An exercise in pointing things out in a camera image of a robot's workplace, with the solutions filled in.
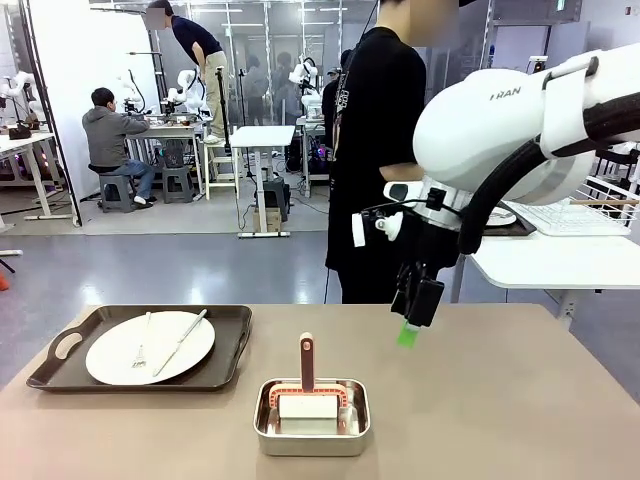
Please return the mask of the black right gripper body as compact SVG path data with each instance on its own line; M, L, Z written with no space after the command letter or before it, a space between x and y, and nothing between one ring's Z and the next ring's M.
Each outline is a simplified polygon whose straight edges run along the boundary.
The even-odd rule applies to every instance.
M418 220L409 228L404 265L426 275L437 275L456 265L460 251L459 233Z

